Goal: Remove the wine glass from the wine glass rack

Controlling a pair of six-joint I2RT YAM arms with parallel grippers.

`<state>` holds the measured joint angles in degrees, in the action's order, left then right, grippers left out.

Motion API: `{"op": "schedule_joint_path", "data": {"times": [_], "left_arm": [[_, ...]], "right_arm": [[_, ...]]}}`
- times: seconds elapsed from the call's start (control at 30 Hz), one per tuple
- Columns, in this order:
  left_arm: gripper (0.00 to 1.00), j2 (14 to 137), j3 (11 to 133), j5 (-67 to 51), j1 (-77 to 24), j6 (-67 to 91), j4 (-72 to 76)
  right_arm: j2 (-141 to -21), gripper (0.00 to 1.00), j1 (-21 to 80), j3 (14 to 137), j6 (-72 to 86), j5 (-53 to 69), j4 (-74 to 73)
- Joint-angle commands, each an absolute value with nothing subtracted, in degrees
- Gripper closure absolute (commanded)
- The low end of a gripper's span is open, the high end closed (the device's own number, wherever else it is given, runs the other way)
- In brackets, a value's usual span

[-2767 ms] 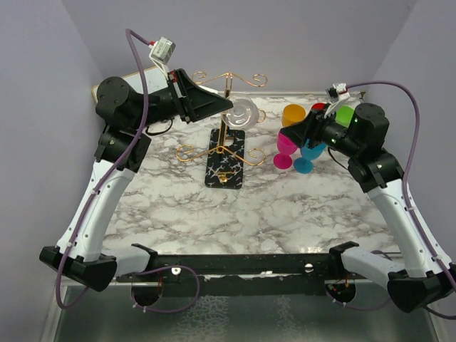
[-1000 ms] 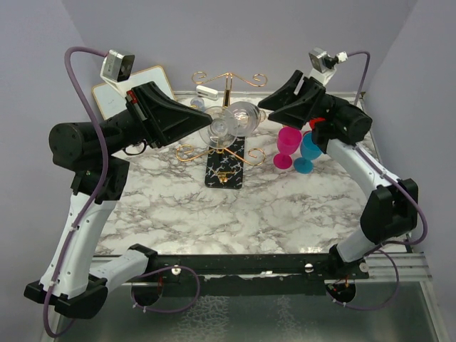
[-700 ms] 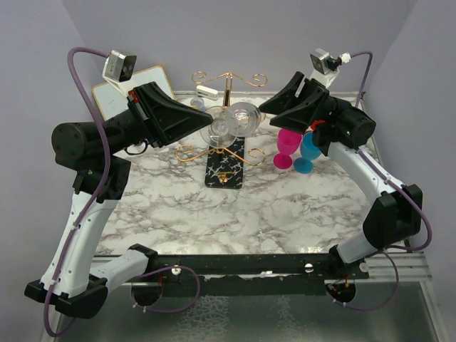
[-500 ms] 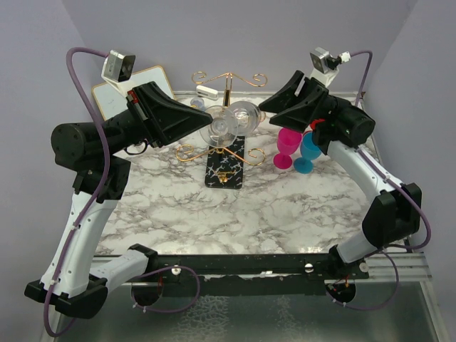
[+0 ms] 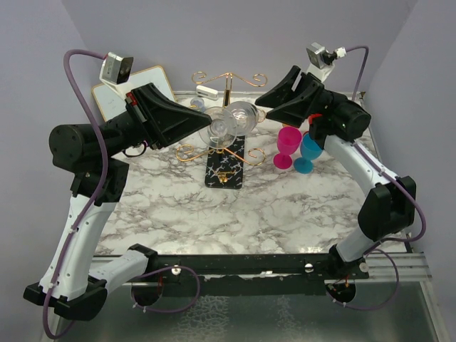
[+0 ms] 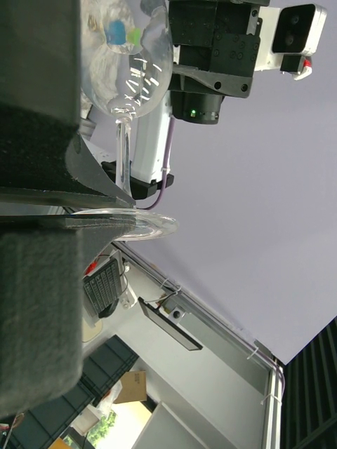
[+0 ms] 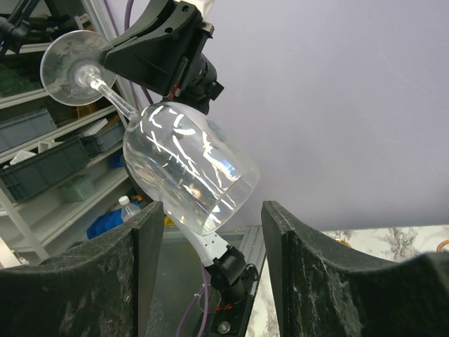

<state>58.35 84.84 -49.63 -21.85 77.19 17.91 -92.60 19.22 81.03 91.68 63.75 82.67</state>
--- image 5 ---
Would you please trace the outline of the blue wine glass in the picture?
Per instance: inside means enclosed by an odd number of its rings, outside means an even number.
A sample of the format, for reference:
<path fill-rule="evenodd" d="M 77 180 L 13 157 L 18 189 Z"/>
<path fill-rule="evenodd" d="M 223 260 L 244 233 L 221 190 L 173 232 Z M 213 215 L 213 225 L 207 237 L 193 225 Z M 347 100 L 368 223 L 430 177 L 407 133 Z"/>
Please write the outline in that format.
<path fill-rule="evenodd" d="M 294 169 L 301 174 L 309 174 L 314 168 L 313 161 L 321 156 L 323 150 L 311 138 L 309 132 L 305 132 L 299 150 L 301 157 L 294 160 Z"/>

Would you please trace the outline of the red wine glass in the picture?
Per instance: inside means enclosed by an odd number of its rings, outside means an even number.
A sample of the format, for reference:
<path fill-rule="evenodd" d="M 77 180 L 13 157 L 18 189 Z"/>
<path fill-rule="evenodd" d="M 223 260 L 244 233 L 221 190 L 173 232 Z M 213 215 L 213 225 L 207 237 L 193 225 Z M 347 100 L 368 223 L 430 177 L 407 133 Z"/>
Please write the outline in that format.
<path fill-rule="evenodd" d="M 320 113 L 314 113 L 308 117 L 308 122 L 309 122 L 309 129 L 312 129 L 314 126 L 314 121 L 318 121 L 318 118 L 320 118 L 322 114 Z"/>

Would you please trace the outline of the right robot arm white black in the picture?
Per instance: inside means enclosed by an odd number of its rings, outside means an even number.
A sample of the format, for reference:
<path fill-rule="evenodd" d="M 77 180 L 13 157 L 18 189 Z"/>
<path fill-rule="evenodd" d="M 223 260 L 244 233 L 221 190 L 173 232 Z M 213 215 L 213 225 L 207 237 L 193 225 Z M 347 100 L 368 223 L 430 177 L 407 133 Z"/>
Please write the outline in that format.
<path fill-rule="evenodd" d="M 269 120 L 295 128 L 307 121 L 310 138 L 339 161 L 363 190 L 357 228 L 329 249 L 327 272 L 333 278 L 350 274 L 367 251 L 384 240 L 394 241 L 395 234 L 412 225 L 416 183 L 409 176 L 397 176 L 357 141 L 371 122 L 371 115 L 359 104 L 327 90 L 298 66 L 292 66 L 255 103 L 269 109 Z"/>

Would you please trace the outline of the magenta wine glass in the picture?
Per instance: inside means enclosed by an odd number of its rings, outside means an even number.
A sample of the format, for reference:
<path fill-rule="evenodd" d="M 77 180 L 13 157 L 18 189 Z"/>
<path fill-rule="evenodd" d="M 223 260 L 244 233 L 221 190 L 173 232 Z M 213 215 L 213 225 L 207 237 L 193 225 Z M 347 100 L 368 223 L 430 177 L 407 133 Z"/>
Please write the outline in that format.
<path fill-rule="evenodd" d="M 277 136 L 278 153 L 274 156 L 274 165 L 286 170 L 292 165 L 291 155 L 296 152 L 302 141 L 302 134 L 299 129 L 286 126 L 280 129 Z"/>

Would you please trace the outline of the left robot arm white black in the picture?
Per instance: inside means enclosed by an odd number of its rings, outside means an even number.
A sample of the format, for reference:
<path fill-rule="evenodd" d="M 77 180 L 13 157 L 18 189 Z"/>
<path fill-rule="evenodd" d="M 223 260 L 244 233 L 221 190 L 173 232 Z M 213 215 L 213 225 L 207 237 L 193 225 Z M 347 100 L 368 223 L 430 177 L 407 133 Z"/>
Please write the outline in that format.
<path fill-rule="evenodd" d="M 139 244 L 91 269 L 101 232 L 123 194 L 129 166 L 116 155 L 145 143 L 168 147 L 211 124 L 204 113 L 165 97 L 153 85 L 131 90 L 121 114 L 101 125 L 59 125 L 49 136 L 53 164 L 73 174 L 68 218 L 53 260 L 24 298 L 71 321 L 89 321 L 108 294 L 138 277 L 153 279 L 156 251 Z"/>

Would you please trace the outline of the clear wine glass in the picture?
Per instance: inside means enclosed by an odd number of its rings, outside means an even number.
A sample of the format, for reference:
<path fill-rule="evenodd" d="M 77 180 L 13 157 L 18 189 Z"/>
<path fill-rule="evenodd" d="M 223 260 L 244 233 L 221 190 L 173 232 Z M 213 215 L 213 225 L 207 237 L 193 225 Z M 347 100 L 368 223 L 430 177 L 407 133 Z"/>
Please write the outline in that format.
<path fill-rule="evenodd" d="M 236 101 L 227 107 L 206 109 L 212 122 L 198 133 L 207 147 L 221 150 L 229 147 L 238 137 L 245 137 L 259 122 L 259 110 L 246 101 Z"/>

